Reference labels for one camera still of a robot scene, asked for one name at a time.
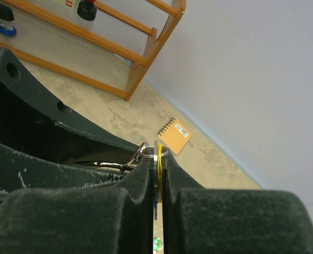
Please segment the spiral binding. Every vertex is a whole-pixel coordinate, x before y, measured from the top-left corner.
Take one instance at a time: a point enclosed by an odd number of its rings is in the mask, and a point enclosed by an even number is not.
[[[176,119],[172,117],[172,118],[169,120],[169,122],[168,122],[165,126],[163,126],[163,127],[158,131],[158,135],[161,136],[163,133],[165,133],[165,131],[166,131],[175,121],[176,121]]]

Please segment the blue stapler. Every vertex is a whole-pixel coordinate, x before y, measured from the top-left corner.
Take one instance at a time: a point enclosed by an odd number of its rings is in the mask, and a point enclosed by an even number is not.
[[[10,7],[0,3],[0,33],[6,36],[15,36],[16,28],[10,25],[14,20],[14,14]]]

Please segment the notebook label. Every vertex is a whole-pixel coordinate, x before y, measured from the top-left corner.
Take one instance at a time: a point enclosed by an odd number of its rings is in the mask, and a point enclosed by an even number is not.
[[[182,134],[182,136],[184,136],[185,138],[188,137],[188,133],[181,127],[181,125],[179,125],[178,123],[175,125],[175,127],[177,128],[177,130]]]

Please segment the concrete floor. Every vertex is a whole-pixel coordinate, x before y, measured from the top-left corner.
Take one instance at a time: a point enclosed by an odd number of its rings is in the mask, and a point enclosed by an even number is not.
[[[27,69],[66,105],[92,122],[133,143],[153,144],[157,132],[171,117],[179,119],[192,133],[178,156],[179,165],[206,188],[258,189],[204,134],[195,129],[178,110],[143,81],[128,102],[78,81],[24,62]],[[162,215],[154,224],[154,235],[163,241]]]

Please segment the hole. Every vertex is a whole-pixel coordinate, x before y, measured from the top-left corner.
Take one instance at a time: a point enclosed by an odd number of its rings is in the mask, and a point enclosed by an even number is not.
[[[7,72],[13,79],[19,79],[20,77],[20,73],[17,70],[17,67],[11,62],[7,64]]]
[[[70,114],[72,112],[71,108],[65,105],[63,102],[58,102],[57,108],[64,114]]]

